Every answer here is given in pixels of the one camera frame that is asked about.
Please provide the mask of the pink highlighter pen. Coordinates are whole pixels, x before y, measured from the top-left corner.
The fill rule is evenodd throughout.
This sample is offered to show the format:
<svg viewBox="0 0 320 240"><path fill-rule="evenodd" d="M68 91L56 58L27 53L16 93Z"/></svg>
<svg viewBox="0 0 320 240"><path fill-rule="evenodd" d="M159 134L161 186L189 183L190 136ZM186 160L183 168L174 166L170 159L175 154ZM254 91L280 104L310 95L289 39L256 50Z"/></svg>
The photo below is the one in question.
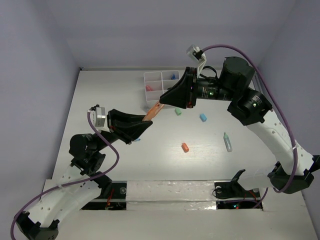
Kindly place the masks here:
<svg viewBox="0 0 320 240"><path fill-rule="evenodd" d="M145 87L145 89L146 89L147 92L153 91L153 89L152 89L149 85L147 85L147 86Z"/></svg>

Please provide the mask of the orange highlighter pen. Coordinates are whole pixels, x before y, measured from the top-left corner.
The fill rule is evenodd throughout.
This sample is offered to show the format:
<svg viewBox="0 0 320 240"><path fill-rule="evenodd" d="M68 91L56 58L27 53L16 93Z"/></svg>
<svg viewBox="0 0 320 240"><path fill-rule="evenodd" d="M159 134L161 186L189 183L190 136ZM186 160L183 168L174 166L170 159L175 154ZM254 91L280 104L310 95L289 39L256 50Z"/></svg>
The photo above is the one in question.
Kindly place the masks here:
<svg viewBox="0 0 320 240"><path fill-rule="evenodd" d="M164 104L157 101L153 107L150 108L150 110L147 112L147 114L142 119L143 122L151 121L154 117L157 116L157 114L165 107Z"/></svg>

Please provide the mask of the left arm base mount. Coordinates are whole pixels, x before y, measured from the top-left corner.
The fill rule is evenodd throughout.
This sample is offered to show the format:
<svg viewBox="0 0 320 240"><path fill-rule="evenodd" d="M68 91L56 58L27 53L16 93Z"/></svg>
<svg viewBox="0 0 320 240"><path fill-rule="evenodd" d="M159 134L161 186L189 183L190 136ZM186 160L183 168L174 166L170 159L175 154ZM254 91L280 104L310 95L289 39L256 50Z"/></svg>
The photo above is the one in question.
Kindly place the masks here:
<svg viewBox="0 0 320 240"><path fill-rule="evenodd" d="M91 181L98 185L100 194L84 205L81 210L122 211L127 209L127 181L113 181L106 175Z"/></svg>

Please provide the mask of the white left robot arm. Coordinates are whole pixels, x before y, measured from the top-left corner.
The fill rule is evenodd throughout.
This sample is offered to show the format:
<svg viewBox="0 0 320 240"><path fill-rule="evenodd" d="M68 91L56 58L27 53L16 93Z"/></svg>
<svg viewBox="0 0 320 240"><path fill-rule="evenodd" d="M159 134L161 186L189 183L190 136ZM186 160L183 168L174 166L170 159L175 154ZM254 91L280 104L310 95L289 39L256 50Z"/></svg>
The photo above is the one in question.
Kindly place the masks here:
<svg viewBox="0 0 320 240"><path fill-rule="evenodd" d="M120 160L113 146L116 141L130 145L152 124L145 115L128 114L116 109L109 112L95 105L87 111L87 121L94 133L74 135L69 142L72 160L55 186L26 203L14 216L14 227L29 240L54 240L62 220L79 211L97 197L109 197L112 180L108 173Z"/></svg>

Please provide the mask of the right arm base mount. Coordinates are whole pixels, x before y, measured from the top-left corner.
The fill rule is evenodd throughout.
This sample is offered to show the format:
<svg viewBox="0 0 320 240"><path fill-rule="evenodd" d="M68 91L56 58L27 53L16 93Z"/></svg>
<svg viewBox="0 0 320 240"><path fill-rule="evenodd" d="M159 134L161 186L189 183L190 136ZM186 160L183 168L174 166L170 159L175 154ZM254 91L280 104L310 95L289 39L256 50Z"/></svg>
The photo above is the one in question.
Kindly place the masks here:
<svg viewBox="0 0 320 240"><path fill-rule="evenodd" d="M218 210L240 210L240 209L262 209L259 190L255 193L252 189L245 190L239 183L240 176L245 172L239 170L235 176L228 181L218 181L214 183L212 195L216 198L216 208Z"/></svg>

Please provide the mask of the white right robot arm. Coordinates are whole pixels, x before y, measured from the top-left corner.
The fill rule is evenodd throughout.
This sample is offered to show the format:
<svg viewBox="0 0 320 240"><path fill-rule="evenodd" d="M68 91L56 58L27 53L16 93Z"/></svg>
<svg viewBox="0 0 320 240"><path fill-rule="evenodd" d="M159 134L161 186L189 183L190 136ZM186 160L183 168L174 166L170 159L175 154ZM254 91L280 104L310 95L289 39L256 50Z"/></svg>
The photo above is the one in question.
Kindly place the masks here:
<svg viewBox="0 0 320 240"><path fill-rule="evenodd" d="M268 99L249 87L254 74L254 68L237 56L225 58L218 77L199 77L196 68L187 67L159 102L191 109L198 99L229 101L227 111L268 147L276 163L255 172L239 170L230 183L235 196L255 188L275 188L285 194L304 190L313 182L312 173L319 170L320 159L290 138L289 129L279 120Z"/></svg>

